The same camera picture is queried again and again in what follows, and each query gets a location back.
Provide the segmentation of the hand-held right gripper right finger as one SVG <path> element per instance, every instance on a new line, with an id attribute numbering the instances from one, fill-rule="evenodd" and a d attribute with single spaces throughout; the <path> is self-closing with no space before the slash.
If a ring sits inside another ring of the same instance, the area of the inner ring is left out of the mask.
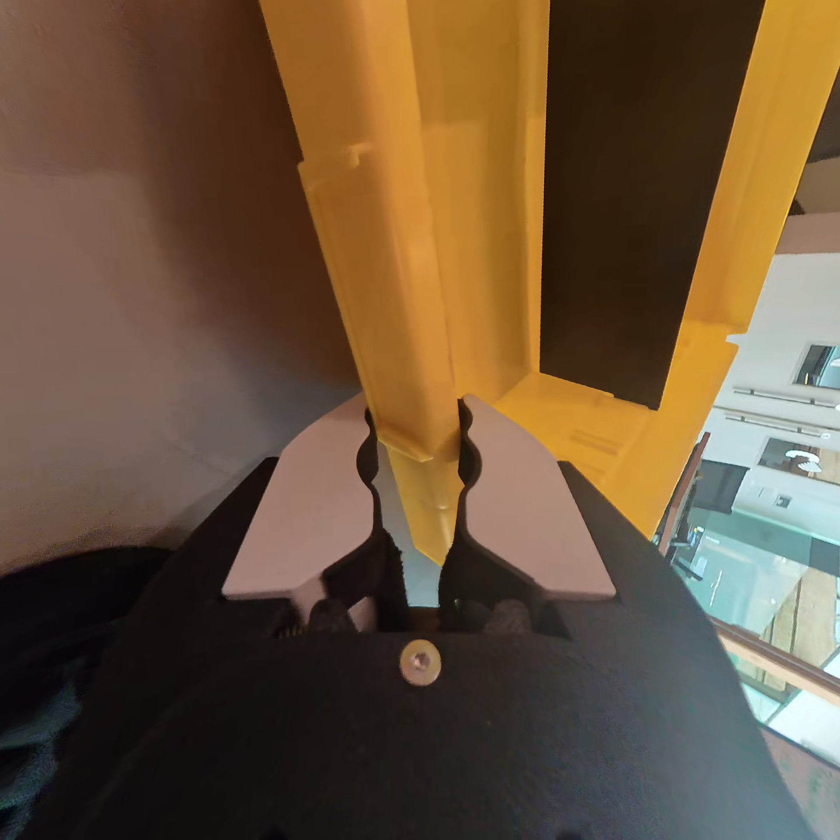
<path id="1" fill-rule="evenodd" d="M 463 489 L 441 601 L 612 600 L 616 587 L 550 451 L 475 395 L 458 414 Z"/>

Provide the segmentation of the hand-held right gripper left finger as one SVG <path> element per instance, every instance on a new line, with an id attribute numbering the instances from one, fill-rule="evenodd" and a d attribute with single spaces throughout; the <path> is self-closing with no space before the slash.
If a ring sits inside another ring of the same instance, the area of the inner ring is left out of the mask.
<path id="1" fill-rule="evenodd" d="M 230 571 L 229 601 L 286 598 L 299 615 L 322 599 L 349 608 L 371 596 L 352 570 L 341 589 L 340 564 L 357 561 L 382 530 L 373 481 L 376 435 L 360 393 L 322 416 L 286 446 L 276 462 Z"/>

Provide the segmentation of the large yellow plastic bin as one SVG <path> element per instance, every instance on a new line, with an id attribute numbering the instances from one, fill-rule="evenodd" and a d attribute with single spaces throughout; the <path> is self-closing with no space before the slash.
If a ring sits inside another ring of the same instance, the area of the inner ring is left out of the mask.
<path id="1" fill-rule="evenodd" d="M 540 370 L 551 2 L 260 2 L 299 176 L 416 547 L 455 531 L 457 400 L 651 537 L 747 332 L 838 71 L 838 2 L 764 2 L 656 411 Z"/>

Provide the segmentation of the brown wooden desk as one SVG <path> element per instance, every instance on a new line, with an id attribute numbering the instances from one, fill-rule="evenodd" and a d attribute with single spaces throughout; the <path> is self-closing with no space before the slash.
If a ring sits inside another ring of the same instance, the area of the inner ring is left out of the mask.
<path id="1" fill-rule="evenodd" d="M 677 542 L 679 525 L 684 518 L 687 508 L 690 507 L 690 500 L 693 498 L 692 493 L 695 491 L 700 474 L 701 461 L 710 436 L 709 432 L 702 433 L 699 441 L 693 447 L 652 538 L 652 543 L 656 545 L 657 551 L 668 562 L 670 561 L 668 557 L 671 546 L 676 545 Z"/>

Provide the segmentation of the black bin divider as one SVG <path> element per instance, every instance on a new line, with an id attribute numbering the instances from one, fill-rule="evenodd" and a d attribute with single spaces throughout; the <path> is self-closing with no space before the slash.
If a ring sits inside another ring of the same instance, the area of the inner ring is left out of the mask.
<path id="1" fill-rule="evenodd" d="M 550 3 L 542 373 L 660 408 L 763 6 Z"/>

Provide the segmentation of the framed wall picture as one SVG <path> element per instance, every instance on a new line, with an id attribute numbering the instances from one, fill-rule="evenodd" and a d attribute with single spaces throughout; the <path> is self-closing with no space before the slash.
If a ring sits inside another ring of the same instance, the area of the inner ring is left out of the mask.
<path id="1" fill-rule="evenodd" d="M 818 446 L 771 437 L 764 446 L 758 464 L 767 469 L 814 477 L 823 472 L 822 450 Z"/>

